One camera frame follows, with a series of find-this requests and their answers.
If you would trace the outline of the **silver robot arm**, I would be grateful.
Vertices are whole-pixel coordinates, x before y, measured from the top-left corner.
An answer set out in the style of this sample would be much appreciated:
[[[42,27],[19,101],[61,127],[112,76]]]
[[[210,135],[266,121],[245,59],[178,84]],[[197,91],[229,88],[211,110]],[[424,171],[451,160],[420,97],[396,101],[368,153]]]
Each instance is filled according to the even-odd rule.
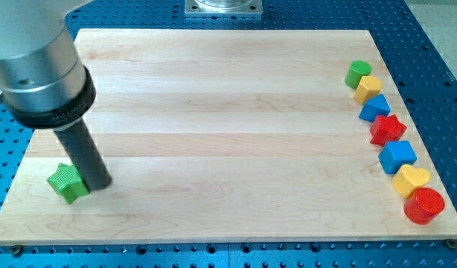
[[[65,17],[87,0],[0,0],[0,95],[26,127],[59,128],[95,100]]]

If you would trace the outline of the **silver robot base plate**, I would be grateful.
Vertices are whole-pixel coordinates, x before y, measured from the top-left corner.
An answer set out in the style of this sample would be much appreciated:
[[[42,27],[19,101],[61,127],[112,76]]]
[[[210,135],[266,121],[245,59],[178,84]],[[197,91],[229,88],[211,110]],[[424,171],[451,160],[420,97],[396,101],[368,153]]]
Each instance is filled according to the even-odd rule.
[[[262,13],[262,0],[185,0],[185,14],[190,16],[258,16]]]

